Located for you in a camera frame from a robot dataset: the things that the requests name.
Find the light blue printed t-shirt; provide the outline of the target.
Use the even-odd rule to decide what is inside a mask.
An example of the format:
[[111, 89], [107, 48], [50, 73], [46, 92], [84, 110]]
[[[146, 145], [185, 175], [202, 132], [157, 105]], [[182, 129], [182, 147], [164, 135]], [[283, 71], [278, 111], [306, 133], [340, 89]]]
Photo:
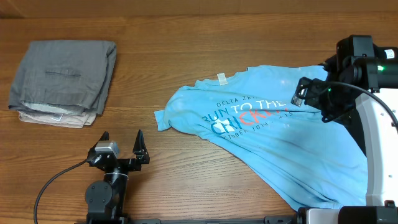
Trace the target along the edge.
[[159, 130], [196, 135], [241, 159], [294, 210], [363, 206], [368, 168], [355, 140], [291, 102], [302, 77], [326, 76], [319, 65], [249, 67], [179, 88], [154, 115]]

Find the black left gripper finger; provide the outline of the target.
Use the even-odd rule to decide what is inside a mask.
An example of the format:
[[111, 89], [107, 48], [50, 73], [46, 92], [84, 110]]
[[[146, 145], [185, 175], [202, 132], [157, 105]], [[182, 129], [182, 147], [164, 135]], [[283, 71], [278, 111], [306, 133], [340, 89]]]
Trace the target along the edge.
[[100, 137], [99, 141], [108, 141], [108, 140], [109, 140], [109, 133], [105, 131]]
[[136, 155], [136, 159], [148, 159], [149, 153], [144, 142], [144, 134], [142, 130], [138, 130], [136, 141], [133, 147], [133, 153]]

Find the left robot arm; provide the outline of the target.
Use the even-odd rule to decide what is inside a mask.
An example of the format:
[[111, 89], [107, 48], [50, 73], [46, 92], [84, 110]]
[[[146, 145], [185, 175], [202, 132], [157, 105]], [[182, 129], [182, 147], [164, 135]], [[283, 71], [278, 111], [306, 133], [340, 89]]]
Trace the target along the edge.
[[116, 141], [109, 139], [106, 131], [100, 140], [88, 151], [87, 163], [104, 172], [103, 180], [93, 182], [85, 192], [88, 205], [87, 223], [130, 223], [129, 215], [124, 213], [124, 201], [129, 173], [140, 171], [142, 165], [150, 162], [144, 143], [144, 135], [138, 131], [131, 159], [119, 158]]

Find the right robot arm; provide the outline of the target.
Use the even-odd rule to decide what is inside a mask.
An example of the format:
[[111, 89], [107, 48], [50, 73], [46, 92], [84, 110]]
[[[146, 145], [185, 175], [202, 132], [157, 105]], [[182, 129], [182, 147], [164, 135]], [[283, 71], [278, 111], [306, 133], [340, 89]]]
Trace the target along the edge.
[[397, 223], [397, 48], [370, 35], [351, 35], [323, 63], [326, 80], [303, 77], [296, 106], [319, 109], [324, 123], [342, 124], [367, 158], [365, 206], [300, 208], [291, 223]]

